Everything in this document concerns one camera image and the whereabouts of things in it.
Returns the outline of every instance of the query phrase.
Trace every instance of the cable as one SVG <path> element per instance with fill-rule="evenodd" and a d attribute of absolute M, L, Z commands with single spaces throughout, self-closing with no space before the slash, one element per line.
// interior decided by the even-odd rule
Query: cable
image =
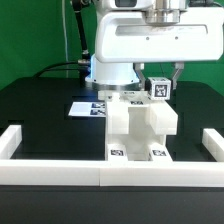
<path fill-rule="evenodd" d="M 80 67 L 80 68 L 57 68 L 57 69 L 46 69 L 39 72 L 38 75 L 35 74 L 34 78 L 39 78 L 45 72 L 55 72 L 55 71 L 88 71 L 89 67 Z"/>
<path fill-rule="evenodd" d="M 68 61 L 68 37 L 67 37 L 67 28 L 66 28 L 66 16 L 65 16 L 65 0 L 62 0 L 62 23 L 63 23 L 63 32 L 65 40 L 65 60 Z"/>
<path fill-rule="evenodd" d="M 53 65 L 49 65 L 47 67 L 45 67 L 44 69 L 42 69 L 41 71 L 37 72 L 36 74 L 33 75 L 33 77 L 40 77 L 42 73 L 44 73 L 45 71 L 55 68 L 55 67 L 59 67 L 59 66 L 63 66 L 63 65 L 78 65 L 78 62 L 76 61 L 67 61 L 67 62 L 61 62 L 61 63 L 56 63 Z"/>
<path fill-rule="evenodd" d="M 218 3 L 218 2 L 213 2 L 213 5 L 215 5 L 215 6 L 218 6 L 218 7 L 224 7 L 223 5 L 221 5 L 220 3 Z"/>

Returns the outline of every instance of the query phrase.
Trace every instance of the black cable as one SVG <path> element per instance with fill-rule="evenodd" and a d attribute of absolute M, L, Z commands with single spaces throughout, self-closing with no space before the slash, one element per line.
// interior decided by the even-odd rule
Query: black cable
<path fill-rule="evenodd" d="M 84 26 L 83 26 L 81 12 L 76 11 L 75 16 L 76 16 L 76 21 L 77 21 L 79 36 L 80 36 L 80 42 L 81 42 L 81 47 L 82 47 L 82 58 L 90 59 L 90 54 L 89 54 L 88 47 L 87 47 L 85 30 L 84 30 Z"/>
<path fill-rule="evenodd" d="M 213 5 L 218 6 L 218 7 L 222 7 L 222 8 L 224 7 L 223 5 L 221 5 L 221 4 L 218 3 L 218 2 L 214 2 Z"/>
<path fill-rule="evenodd" d="M 35 74 L 34 78 L 39 78 L 45 72 L 55 72 L 55 71 L 88 71 L 89 67 L 81 67 L 81 68 L 56 68 L 56 69 L 45 69 L 41 73 Z"/>
<path fill-rule="evenodd" d="M 63 66 L 63 65 L 78 65 L 78 62 L 68 61 L 68 62 L 61 62 L 61 63 L 56 63 L 56 64 L 53 64 L 53 65 L 49 65 L 49 66 L 45 67 L 44 69 L 42 69 L 41 71 L 34 74 L 33 77 L 40 77 L 41 74 L 44 73 L 46 70 L 51 69 L 51 68 L 55 68 L 55 67 L 59 67 L 59 66 Z"/>

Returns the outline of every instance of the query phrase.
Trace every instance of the black table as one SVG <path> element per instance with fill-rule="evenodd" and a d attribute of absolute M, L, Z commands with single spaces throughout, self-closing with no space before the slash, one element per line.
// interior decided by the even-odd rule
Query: black table
<path fill-rule="evenodd" d="M 76 79 L 23 78 L 0 91 L 0 132 L 21 124 L 12 159 L 104 160 L 105 118 L 71 118 L 73 101 L 97 101 Z M 214 159 L 203 128 L 224 133 L 224 98 L 209 86 L 179 82 L 168 103 L 178 133 L 167 137 L 176 161 Z M 223 188 L 0 186 L 0 223 L 223 223 Z"/>

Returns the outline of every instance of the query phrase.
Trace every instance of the white plastic object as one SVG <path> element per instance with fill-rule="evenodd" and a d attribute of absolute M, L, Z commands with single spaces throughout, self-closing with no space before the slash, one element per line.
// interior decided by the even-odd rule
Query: white plastic object
<path fill-rule="evenodd" d="M 202 143 L 217 162 L 224 162 L 224 138 L 215 129 L 203 130 Z"/>
<path fill-rule="evenodd" d="M 21 141 L 21 125 L 10 125 L 0 137 L 0 159 L 10 159 Z"/>
<path fill-rule="evenodd" d="M 110 12 L 98 24 L 96 58 L 109 62 L 217 60 L 223 53 L 222 8 L 189 8 L 180 23 L 150 26 L 144 12 Z"/>
<path fill-rule="evenodd" d="M 91 58 L 91 74 L 86 82 L 97 85 L 128 85 L 138 83 L 133 63 L 101 63 L 95 55 Z"/>
<path fill-rule="evenodd" d="M 154 162 L 172 162 L 172 158 L 164 145 L 156 142 L 147 146 L 147 156 Z"/>
<path fill-rule="evenodd" d="M 127 152 L 125 145 L 121 144 L 108 144 L 106 149 L 106 160 L 109 162 L 127 162 Z"/>
<path fill-rule="evenodd" d="M 165 101 L 154 101 L 147 108 L 146 123 L 156 135 L 175 135 L 178 116 Z"/>

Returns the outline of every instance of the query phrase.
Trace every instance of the black surface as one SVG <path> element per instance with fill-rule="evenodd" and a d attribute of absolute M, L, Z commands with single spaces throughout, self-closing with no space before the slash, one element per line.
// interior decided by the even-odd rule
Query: black surface
<path fill-rule="evenodd" d="M 104 118 L 71 119 L 73 101 L 96 93 L 73 79 L 19 79 L 0 91 L 0 132 L 23 127 L 14 159 L 104 159 Z M 223 134 L 224 98 L 205 84 L 179 82 L 170 105 L 178 134 L 167 138 L 173 159 L 214 161 L 203 128 Z M 0 186 L 0 223 L 223 223 L 223 188 Z"/>

